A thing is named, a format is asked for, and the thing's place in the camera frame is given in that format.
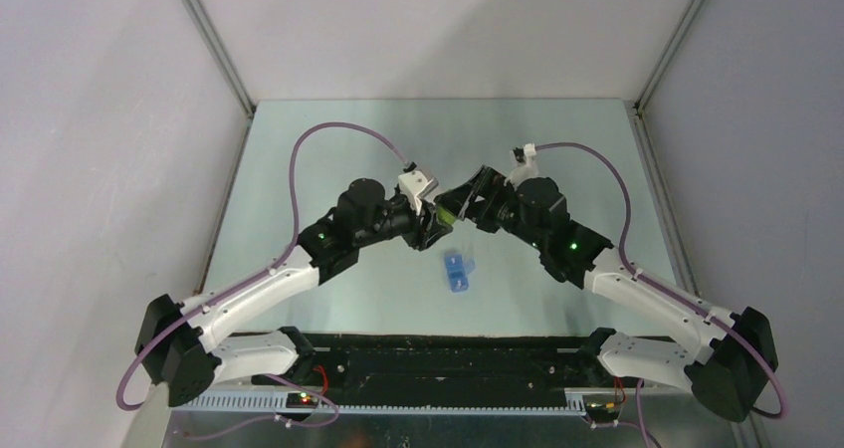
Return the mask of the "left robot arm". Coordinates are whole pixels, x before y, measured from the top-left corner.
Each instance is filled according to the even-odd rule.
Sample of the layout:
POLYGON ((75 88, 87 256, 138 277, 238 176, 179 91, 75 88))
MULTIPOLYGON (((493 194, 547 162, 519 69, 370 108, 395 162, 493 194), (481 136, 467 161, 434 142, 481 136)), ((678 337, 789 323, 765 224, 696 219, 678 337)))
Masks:
POLYGON ((419 171, 399 176, 395 193, 372 179, 352 181, 333 207, 296 232, 281 258, 235 286, 175 302, 162 295, 145 310, 136 358, 154 385, 167 389, 171 408, 213 385, 253 375, 280 375, 303 384, 315 371, 309 341, 296 328, 240 336, 242 325, 268 309, 339 275, 361 249, 401 238, 424 251, 455 221, 439 202, 438 184, 419 171))

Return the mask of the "blue pill organizer box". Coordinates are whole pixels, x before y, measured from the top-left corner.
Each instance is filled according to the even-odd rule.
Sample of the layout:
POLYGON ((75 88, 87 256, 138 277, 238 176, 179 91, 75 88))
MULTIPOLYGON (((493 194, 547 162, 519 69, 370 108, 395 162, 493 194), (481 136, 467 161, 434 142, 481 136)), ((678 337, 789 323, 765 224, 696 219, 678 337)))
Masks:
POLYGON ((452 293, 463 293, 470 288, 470 275, 476 264, 472 255, 451 250, 443 255, 443 265, 449 290, 452 293))

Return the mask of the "green pill bottle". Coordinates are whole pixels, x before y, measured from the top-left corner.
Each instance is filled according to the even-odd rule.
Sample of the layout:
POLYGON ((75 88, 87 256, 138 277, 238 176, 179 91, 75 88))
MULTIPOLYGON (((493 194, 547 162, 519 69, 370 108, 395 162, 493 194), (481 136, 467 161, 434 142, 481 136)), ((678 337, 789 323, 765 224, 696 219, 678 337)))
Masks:
POLYGON ((436 203, 436 215, 443 225, 453 226, 459 219, 460 205, 449 200, 439 200, 436 203))

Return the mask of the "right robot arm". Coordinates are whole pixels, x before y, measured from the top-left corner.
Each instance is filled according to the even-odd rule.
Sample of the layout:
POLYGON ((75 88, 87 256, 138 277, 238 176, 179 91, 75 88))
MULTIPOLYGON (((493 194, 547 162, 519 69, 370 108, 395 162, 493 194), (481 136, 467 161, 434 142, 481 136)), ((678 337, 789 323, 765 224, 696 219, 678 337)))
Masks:
POLYGON ((631 309, 666 331, 667 340, 658 341, 596 330, 578 361, 588 384, 644 378, 692 394, 730 422, 754 412, 778 367, 770 321, 762 312, 711 304, 625 260, 620 247, 571 218, 566 198, 547 177, 513 184, 484 166, 436 196, 435 204, 444 222, 469 220, 481 231, 503 230, 537 249, 553 279, 631 309))

